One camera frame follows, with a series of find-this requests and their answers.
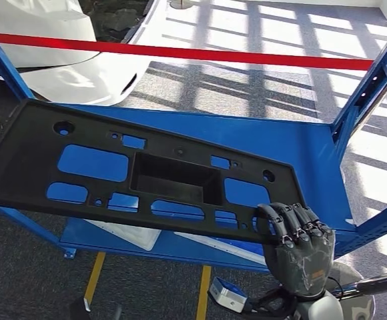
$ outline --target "white floor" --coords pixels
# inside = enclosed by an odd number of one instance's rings
[[[374,59],[387,42],[387,22],[375,8],[239,0],[192,2],[194,6],[185,10],[169,8],[163,45]],[[157,61],[123,104],[329,122],[365,73]],[[342,170],[357,223],[387,207],[387,98],[351,140]],[[365,277],[387,272],[387,235],[342,260]],[[376,319],[387,319],[387,294],[376,300]]]

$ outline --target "gray carpet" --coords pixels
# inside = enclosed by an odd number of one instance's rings
[[[387,26],[378,9],[335,6],[310,6],[249,1],[249,25],[254,27],[258,17],[255,6],[295,12],[304,42],[305,52],[319,55],[324,52],[314,34],[317,26],[310,15],[345,19],[352,26],[347,32],[357,36],[366,57],[373,59],[379,47],[366,24]],[[202,19],[209,17],[203,14]],[[200,32],[194,44],[204,46]],[[249,36],[247,49],[261,51],[257,37]],[[264,69],[251,65],[246,69],[207,64],[152,63],[147,74],[122,106],[239,115],[245,117],[272,117],[302,121],[330,121],[339,108],[337,98],[346,94],[333,92],[332,76],[348,81],[355,75],[331,70],[311,70],[308,73]],[[0,87],[0,119],[4,120],[11,105],[5,107],[5,90]],[[387,118],[372,117],[365,128],[387,137]],[[360,158],[348,152],[343,163],[352,211],[358,221],[366,217],[367,207],[381,210],[386,205],[366,198],[360,188],[360,179],[352,161],[387,169],[385,163]],[[61,232],[64,220],[48,215],[30,213],[29,216],[56,233]],[[0,320],[68,319],[67,306],[83,294],[94,264],[95,253],[77,252],[74,260],[65,260],[63,254],[45,241],[0,217]],[[382,272],[387,267],[387,255],[375,243],[349,256],[366,276]],[[107,320],[117,304],[123,306],[122,319],[194,319],[201,267],[186,263],[172,263],[157,259],[142,259],[107,255],[92,304],[92,319]],[[274,285],[271,276],[224,268],[213,268],[220,275],[242,284],[250,294],[259,294]],[[375,319],[387,319],[387,294],[376,297]],[[231,315],[211,305],[208,319],[233,319]]]

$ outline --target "robotic hand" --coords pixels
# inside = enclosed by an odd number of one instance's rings
[[[256,226],[263,235],[266,264],[282,286],[251,299],[216,277],[209,290],[212,300],[245,319],[286,319],[295,312],[298,302],[316,301],[325,294],[334,257],[333,230],[299,203],[261,204],[257,210]],[[272,307],[278,299],[283,304]]]
[[[258,231],[271,237],[270,221],[276,235],[276,241],[263,245],[269,271],[299,301],[322,297],[333,262],[335,232],[298,203],[258,208]]]

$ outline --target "red rope barrier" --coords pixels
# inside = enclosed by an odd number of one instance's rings
[[[3,33],[0,33],[0,43],[12,45],[30,45],[33,47],[124,53],[128,55],[149,55],[154,57],[241,62],[260,65],[288,65],[293,67],[324,69],[368,70],[373,63],[373,60],[369,59],[325,58],[298,55],[269,55],[251,52],[153,47],[150,45],[127,45],[122,43],[67,40],[32,37],[27,35],[8,35]]]

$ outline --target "white car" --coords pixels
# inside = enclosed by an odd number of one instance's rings
[[[166,0],[0,0],[0,33],[159,45]],[[58,103],[113,105],[150,57],[2,45],[35,93]]]

